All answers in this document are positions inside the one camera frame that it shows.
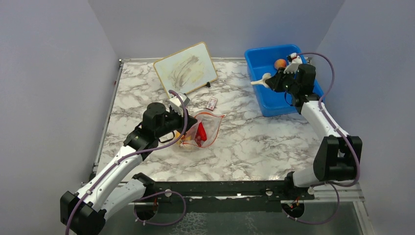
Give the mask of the white mushroom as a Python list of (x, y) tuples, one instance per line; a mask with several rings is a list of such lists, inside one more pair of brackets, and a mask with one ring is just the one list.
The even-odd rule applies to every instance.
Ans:
[(255, 86), (255, 85), (262, 85), (265, 88), (269, 88), (269, 85), (266, 84), (266, 81), (268, 79), (270, 79), (271, 77), (272, 76), (271, 76), (270, 73), (265, 73), (265, 74), (263, 74), (263, 76), (262, 76), (262, 78), (260, 80), (258, 80), (258, 81), (251, 81), (250, 84), (253, 85), (253, 86)]

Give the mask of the red chili pepper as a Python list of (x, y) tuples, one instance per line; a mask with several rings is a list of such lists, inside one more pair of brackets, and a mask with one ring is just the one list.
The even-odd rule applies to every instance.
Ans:
[(201, 140), (201, 141), (206, 141), (207, 140), (207, 134), (206, 134), (205, 128), (204, 128), (204, 126), (201, 122), (198, 125), (195, 138), (198, 139), (198, 140)]

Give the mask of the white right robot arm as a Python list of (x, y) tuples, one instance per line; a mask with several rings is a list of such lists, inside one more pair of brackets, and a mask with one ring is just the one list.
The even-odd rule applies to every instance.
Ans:
[(347, 187), (357, 183), (360, 176), (362, 140), (349, 135), (327, 111), (321, 97), (314, 93), (316, 68), (298, 64), (296, 71), (279, 68), (275, 75), (262, 76), (267, 88), (292, 97), (292, 106), (312, 126), (321, 139), (313, 165), (292, 173), (292, 181), (282, 186), (283, 195), (295, 199), (302, 188), (333, 182)]

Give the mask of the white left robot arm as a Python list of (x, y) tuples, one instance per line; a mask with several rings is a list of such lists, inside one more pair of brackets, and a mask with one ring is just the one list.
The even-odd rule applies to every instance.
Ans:
[(172, 99), (169, 107), (162, 103), (150, 103), (143, 113), (142, 122), (130, 132), (115, 157), (77, 192), (65, 192), (60, 199), (60, 220), (65, 233), (97, 235), (106, 221), (127, 204), (148, 201), (159, 195), (154, 190), (155, 181), (143, 173), (132, 177), (124, 186), (121, 180), (154, 151), (177, 142), (171, 140), (160, 146), (159, 139), (168, 133), (179, 132), (183, 136), (197, 119), (189, 115), (187, 102)]

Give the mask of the clear zip bag orange zipper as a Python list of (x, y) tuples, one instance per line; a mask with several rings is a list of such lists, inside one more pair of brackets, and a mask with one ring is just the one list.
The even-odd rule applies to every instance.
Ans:
[(225, 115), (212, 112), (198, 112), (194, 116), (196, 124), (181, 137), (178, 145), (183, 149), (200, 149), (211, 146), (217, 139), (221, 122)]

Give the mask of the peach fruit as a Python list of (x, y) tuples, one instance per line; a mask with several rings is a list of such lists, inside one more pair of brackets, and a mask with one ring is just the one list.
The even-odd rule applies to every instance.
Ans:
[(275, 62), (274, 62), (274, 68), (276, 69), (276, 70), (278, 70), (278, 69), (280, 69), (280, 68), (286, 68), (287, 67), (287, 62), (286, 62), (286, 60), (285, 59), (277, 59)]

